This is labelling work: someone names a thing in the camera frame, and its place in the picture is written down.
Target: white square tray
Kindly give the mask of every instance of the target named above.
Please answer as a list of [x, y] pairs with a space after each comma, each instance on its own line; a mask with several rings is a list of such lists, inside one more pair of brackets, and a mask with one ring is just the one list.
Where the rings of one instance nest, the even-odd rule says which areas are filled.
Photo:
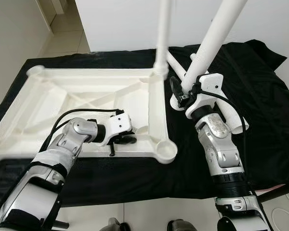
[[[26, 83], [0, 122], [0, 160], [34, 158], [57, 118], [76, 108], [118, 108], [129, 114], [137, 142], [115, 145], [115, 157], [153, 157], [163, 164], [174, 160], [177, 147], [168, 139], [164, 79], [153, 69], [35, 66], [27, 75]], [[97, 119], [99, 123], [111, 115], [79, 112], [61, 122], [82, 117]], [[108, 157], [109, 146], [84, 144], [79, 156]]]

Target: white rod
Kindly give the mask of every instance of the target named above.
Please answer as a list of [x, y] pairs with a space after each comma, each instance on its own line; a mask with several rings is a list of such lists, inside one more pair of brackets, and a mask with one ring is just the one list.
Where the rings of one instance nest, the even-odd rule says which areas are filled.
[[168, 38], [171, 22], [171, 0], [161, 0], [159, 10], [158, 43], [154, 63], [154, 72], [163, 75], [164, 79], [168, 74], [167, 51]]
[[[181, 83], [184, 93], [191, 90], [197, 76], [206, 73], [246, 2], [247, 0], [223, 0]], [[174, 95], [170, 104], [178, 110]]]
[[170, 64], [170, 66], [173, 68], [177, 76], [182, 81], [186, 71], [169, 51], [167, 52], [167, 61]]
[[[195, 57], [196, 57], [195, 53], [190, 55], [191, 60], [194, 60]], [[228, 99], [227, 96], [223, 92], [221, 93], [221, 96]], [[225, 117], [226, 124], [228, 125], [231, 132], [233, 134], [242, 133], [243, 127], [242, 127], [242, 123], [241, 123], [241, 120], [240, 120], [240, 117], [239, 117], [237, 111], [232, 106], [230, 106], [228, 103], [226, 103], [225, 101], [223, 101], [221, 99], [217, 98], [216, 103], [217, 103], [218, 107], [220, 108], [223, 116]], [[248, 122], [246, 121], [245, 118], [243, 118], [243, 119], [245, 122], [245, 129], [247, 130], [250, 127], [250, 125], [248, 124]]]

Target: screw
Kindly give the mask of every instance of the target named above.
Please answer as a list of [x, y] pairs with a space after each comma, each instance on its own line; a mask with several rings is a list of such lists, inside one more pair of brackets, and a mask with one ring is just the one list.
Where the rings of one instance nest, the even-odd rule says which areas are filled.
[[111, 143], [109, 146], [110, 146], [110, 154], [109, 154], [109, 156], [115, 156], [116, 153], [115, 153], [114, 143]]

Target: black cable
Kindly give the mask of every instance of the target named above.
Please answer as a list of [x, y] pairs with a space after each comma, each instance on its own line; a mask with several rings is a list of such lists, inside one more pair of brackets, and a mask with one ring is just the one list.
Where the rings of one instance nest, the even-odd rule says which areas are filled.
[[[62, 128], [62, 127], [63, 127], [65, 124], [67, 124], [69, 121], [70, 121], [70, 120], [67, 120], [66, 122], [60, 124], [58, 127], [56, 127], [56, 129], [54, 130], [54, 132], [56, 132], [57, 130], [59, 130], [60, 128]], [[49, 136], [50, 136], [50, 135], [48, 135], [48, 137], [46, 138], [46, 140], [45, 140], [44, 143], [42, 144], [42, 146], [41, 146], [41, 148], [40, 148], [40, 150], [39, 150], [39, 153], [44, 151], [44, 150], [42, 151], [42, 149], [45, 148], [46, 142], [47, 142]]]
[[245, 170], [245, 175], [246, 175], [246, 178], [248, 179], [248, 169], [247, 169], [247, 157], [246, 157], [246, 127], [245, 127], [245, 121], [244, 121], [244, 118], [242, 116], [242, 113], [241, 111], [237, 108], [237, 106], [232, 103], [229, 99], [223, 97], [223, 96], [220, 96], [218, 94], [214, 94], [214, 93], [211, 93], [211, 92], [207, 92], [207, 91], [204, 91], [204, 90], [200, 90], [201, 94], [205, 94], [205, 95], [209, 95], [209, 96], [213, 96], [213, 97], [216, 97], [216, 98], [219, 98], [223, 101], [225, 101], [226, 103], [228, 103], [230, 106], [232, 106], [237, 114], [239, 115], [240, 117], [240, 120], [241, 120], [241, 123], [242, 123], [242, 135], [243, 135], [243, 156], [244, 156], [244, 170]]
[[64, 122], [63, 124], [61, 124], [60, 126], [58, 126], [59, 122], [61, 121], [61, 119], [63, 117], [65, 117], [66, 115], [73, 113], [73, 112], [120, 112], [121, 110], [119, 109], [88, 109], [88, 108], [82, 108], [82, 109], [73, 109], [73, 110], [69, 110], [65, 113], [63, 113], [55, 122], [55, 124], [53, 125], [53, 128], [51, 130], [51, 132], [49, 133], [49, 136], [46, 138], [46, 140], [44, 141], [43, 145], [41, 146], [39, 152], [43, 152], [47, 149], [47, 147], [50, 144], [50, 141], [53, 137], [53, 134], [59, 129], [61, 128], [63, 125], [67, 124], [68, 121]]

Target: white wall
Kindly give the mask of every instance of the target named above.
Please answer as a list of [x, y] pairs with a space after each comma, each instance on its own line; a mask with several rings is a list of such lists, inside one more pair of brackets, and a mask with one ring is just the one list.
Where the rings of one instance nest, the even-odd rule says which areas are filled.
[[[221, 0], [173, 0], [171, 46], [201, 43]], [[154, 48], [158, 0], [76, 0], [91, 51]], [[288, 59], [276, 73], [289, 88], [289, 0], [248, 0], [226, 42], [258, 39]]]
[[36, 58], [49, 30], [35, 0], [0, 0], [0, 103], [28, 58]]

